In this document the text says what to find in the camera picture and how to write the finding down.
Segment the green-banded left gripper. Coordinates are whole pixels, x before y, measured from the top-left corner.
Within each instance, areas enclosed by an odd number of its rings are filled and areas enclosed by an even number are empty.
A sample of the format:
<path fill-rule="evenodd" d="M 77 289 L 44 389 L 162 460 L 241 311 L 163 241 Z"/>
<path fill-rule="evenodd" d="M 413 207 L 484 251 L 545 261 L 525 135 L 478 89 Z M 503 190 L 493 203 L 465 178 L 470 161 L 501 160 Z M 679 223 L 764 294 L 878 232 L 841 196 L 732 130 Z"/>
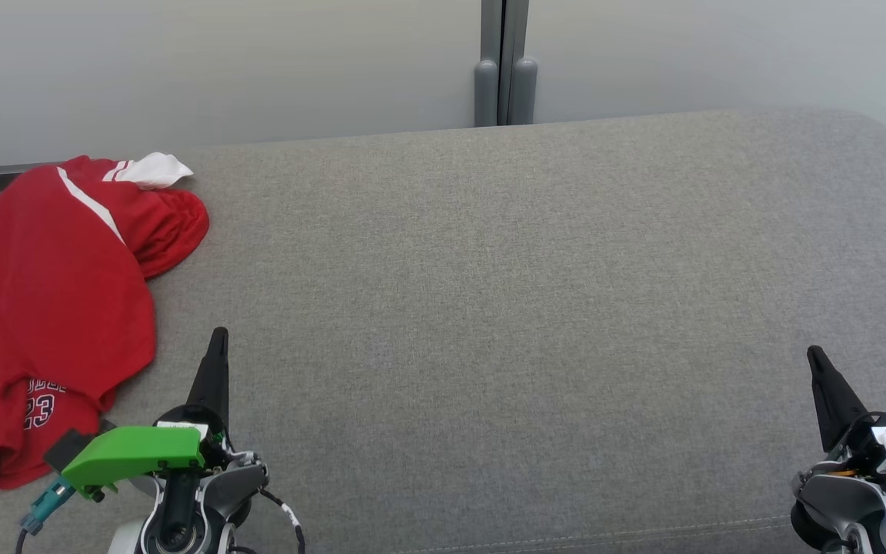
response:
<path fill-rule="evenodd" d="M 187 405 L 170 409 L 150 426 L 119 426 L 87 441 L 67 462 L 62 478 L 85 497 L 141 476 L 223 466 L 229 442 L 229 332 L 212 330 Z"/>

